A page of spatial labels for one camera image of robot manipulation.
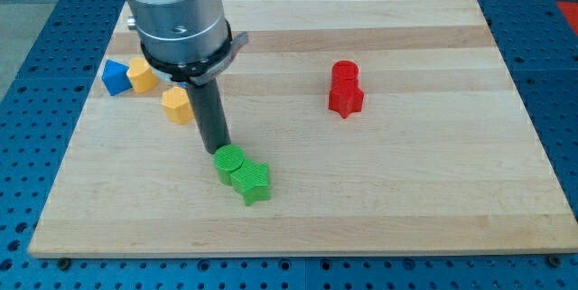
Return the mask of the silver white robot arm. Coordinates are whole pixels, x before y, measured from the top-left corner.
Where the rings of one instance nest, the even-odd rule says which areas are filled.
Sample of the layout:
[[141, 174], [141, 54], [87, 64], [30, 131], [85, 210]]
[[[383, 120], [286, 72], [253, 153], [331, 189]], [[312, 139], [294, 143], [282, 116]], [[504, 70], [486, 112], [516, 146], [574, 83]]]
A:
[[126, 0], [147, 52], [158, 61], [208, 58], [228, 38], [221, 0]]

